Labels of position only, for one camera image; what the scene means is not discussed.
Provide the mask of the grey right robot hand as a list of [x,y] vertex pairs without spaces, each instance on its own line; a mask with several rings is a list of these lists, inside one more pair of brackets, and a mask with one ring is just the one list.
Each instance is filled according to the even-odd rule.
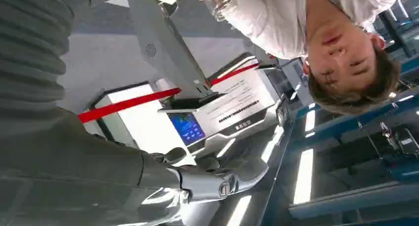
[[226,168],[173,167],[89,134],[75,114],[0,110],[3,226],[153,226],[191,202],[219,201],[255,186],[259,157]]

